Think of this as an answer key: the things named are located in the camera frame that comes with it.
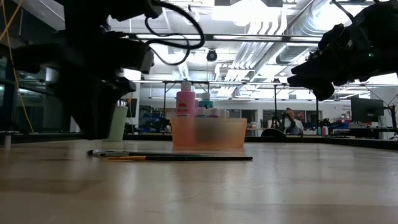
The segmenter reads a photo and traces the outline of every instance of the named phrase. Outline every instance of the yellow cable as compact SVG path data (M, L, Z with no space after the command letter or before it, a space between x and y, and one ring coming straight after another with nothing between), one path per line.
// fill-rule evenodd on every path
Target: yellow cable
M4 37L4 35L6 35L6 33L8 33L8 28L10 28L11 23L14 21L15 16L17 15L19 9L21 8L23 2L24 2L24 0L21 0L21 1L18 3L18 6L17 6L17 8L15 9L15 12L13 13L13 15L11 16L10 21L9 21L8 23L7 23L7 20L4 21L4 22L6 23L6 28L5 28L5 30L3 31L3 33L0 35L0 40L2 40L3 37ZM3 12L4 12L4 17L5 17L5 16L6 16L6 12L5 12L6 10L4 9L4 5L5 5L4 0L1 0L1 4L3 5Z
M131 99L132 99L132 92L130 94L129 103L131 103Z
M24 113L25 113L26 120L27 120L27 122L29 123L30 130L32 131L32 133L34 133L34 130L33 130L33 127L32 127L32 123L30 122L29 116L27 115L27 111L26 111L24 99L23 99L23 97L22 97L21 91L19 90L18 76L17 76L17 71L15 70L15 67L14 67L14 59L13 59L13 57L12 57L12 49L11 49L11 43L10 43L10 36L9 36L9 33L8 33L8 28L9 28L9 26L11 25L11 22L12 22L12 20L14 19L15 15L17 14L18 9L20 8L20 6L21 6L21 4L22 4L23 1L24 1L24 0L21 0L21 1L19 2L18 7L17 7L16 11L14 12L14 15L12 15L10 22L7 23L6 5L5 5L5 3L4 3L4 0L1 0L1 2L2 2L2 13L3 13L3 16L4 16L4 24L6 25L6 29L5 29L4 32L1 34L0 40L4 37L4 34L7 35L8 49L9 49L9 51L10 51L10 59L11 59L11 63L12 63L12 71L14 72L15 84L16 84L16 87L17 87L19 96L21 97L22 108L24 109Z

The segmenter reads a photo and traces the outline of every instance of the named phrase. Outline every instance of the person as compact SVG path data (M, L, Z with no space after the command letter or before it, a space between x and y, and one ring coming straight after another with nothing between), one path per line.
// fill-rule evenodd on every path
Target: person
M304 131L303 124L301 123L301 121L294 119L295 118L294 111L290 108L286 108L286 114L287 114L287 116L290 116L295 122L295 126L293 127L293 129L291 130L291 132L289 134L303 134L303 131ZM291 124L291 122L290 122L289 118L286 117L285 118L285 127L286 127L285 132L286 132L287 128L290 127L290 124Z

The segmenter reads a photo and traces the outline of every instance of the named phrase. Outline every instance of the pink bottle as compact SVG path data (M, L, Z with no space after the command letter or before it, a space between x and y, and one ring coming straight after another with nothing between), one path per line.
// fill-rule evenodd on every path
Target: pink bottle
M195 92L191 91L190 82L181 83L181 91L177 93L175 105L177 116L195 117Z

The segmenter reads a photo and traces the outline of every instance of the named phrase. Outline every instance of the computer monitor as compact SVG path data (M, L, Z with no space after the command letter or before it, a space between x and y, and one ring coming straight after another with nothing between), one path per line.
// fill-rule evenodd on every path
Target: computer monitor
M351 113L353 122L378 122L384 116L383 101L352 98Z

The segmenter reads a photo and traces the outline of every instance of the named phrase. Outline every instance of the desk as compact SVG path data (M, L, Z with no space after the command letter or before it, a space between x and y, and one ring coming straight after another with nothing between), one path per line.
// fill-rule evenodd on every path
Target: desk
M398 223L395 151L285 142L244 147L252 162L85 155L170 152L167 141L13 145L0 153L0 223Z
M350 128L350 129L334 129L333 132L339 131L342 135L347 134L357 138L373 138L379 139L380 133L398 132L393 128Z
M246 128L246 137L259 137L266 128Z

